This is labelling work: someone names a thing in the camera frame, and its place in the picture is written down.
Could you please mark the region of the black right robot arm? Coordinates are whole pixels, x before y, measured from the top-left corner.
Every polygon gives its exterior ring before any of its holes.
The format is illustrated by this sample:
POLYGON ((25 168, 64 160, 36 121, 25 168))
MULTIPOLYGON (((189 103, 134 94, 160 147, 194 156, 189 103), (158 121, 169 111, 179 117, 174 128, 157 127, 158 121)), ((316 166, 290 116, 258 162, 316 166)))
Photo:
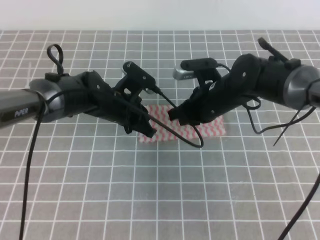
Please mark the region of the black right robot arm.
POLYGON ((197 79, 198 86, 187 100, 168 111, 170 120, 180 125, 210 123, 254 98, 294 110, 319 107, 320 71, 297 58, 286 58, 262 37, 258 43, 271 53, 269 58, 243 54, 224 76, 218 72, 222 64, 211 57, 177 65, 173 78, 197 79))

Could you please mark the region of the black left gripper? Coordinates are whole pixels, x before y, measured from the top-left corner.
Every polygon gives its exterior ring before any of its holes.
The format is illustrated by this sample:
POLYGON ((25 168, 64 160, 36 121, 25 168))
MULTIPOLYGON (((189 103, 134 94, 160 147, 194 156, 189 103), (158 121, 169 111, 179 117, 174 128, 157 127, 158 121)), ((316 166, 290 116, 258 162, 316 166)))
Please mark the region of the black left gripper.
POLYGON ((127 89, 118 92, 110 87, 96 71, 86 71, 82 74, 82 83, 88 89, 88 99, 92 106, 84 113, 93 117, 115 122, 125 130, 135 130, 146 137, 153 137, 155 129, 148 119, 136 113, 128 105, 147 112, 142 106, 142 99, 137 94, 131 94, 127 89))

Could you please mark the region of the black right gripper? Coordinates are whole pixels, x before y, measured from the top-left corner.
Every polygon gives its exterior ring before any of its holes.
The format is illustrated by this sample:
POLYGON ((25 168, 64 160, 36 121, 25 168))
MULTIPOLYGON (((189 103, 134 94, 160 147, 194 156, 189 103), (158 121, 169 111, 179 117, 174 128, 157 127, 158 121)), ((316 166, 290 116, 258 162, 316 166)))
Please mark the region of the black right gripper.
POLYGON ((186 102, 168 111, 171 121, 181 126, 198 126, 257 99, 254 93, 261 61, 252 54, 236 59, 230 72, 214 83, 214 87, 197 87, 186 102))

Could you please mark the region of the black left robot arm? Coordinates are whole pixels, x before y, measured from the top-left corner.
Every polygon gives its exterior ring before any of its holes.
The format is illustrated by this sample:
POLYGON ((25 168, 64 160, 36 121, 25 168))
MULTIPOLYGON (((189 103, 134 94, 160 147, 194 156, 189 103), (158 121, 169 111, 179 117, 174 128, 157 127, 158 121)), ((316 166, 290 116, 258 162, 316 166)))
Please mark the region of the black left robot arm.
POLYGON ((0 92, 0 126, 36 119, 41 111, 44 123, 87 114, 121 125, 127 134, 136 131, 151 138, 156 130, 141 101, 137 93, 110 87, 96 71, 75 76, 47 73, 32 80, 29 88, 0 92))

